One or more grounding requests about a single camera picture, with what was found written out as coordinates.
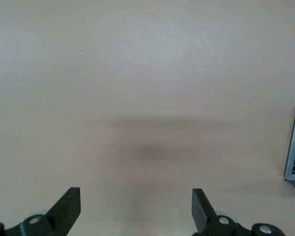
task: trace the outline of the beige tabletop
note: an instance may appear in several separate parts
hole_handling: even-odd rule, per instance
[[[295,0],[0,0],[0,221],[191,236],[192,188],[295,236]]]

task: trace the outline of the black plastic bracket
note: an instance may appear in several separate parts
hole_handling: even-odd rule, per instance
[[[227,216],[216,215],[202,189],[192,191],[192,216],[198,230],[194,236],[285,236],[270,224],[255,224],[250,231]]]
[[[0,236],[66,236],[80,212],[80,189],[72,187],[45,215],[30,216],[7,230],[0,223]]]

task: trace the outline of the screw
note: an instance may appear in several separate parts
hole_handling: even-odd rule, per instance
[[[221,217],[219,219],[220,223],[223,225],[228,225],[230,223],[230,221],[226,218],[226,217]]]
[[[32,225],[32,224],[37,223],[38,221],[39,221],[39,218],[38,217],[35,217],[35,218],[29,220],[29,223]]]
[[[268,227],[268,226],[265,226],[265,225],[261,225],[259,227],[259,230],[265,234],[270,234],[272,233],[271,229]]]

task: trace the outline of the black mechanical part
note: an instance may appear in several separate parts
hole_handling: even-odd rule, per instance
[[[0,236],[66,236],[81,212],[80,189],[71,187],[45,214],[33,215]]]
[[[202,189],[192,190],[192,216],[198,230],[193,236],[285,236],[270,224],[255,224],[250,231],[227,216],[216,215]]]

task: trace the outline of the table surface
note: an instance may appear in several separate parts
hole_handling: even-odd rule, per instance
[[[295,0],[0,0],[0,221],[190,236],[192,188],[295,236]]]

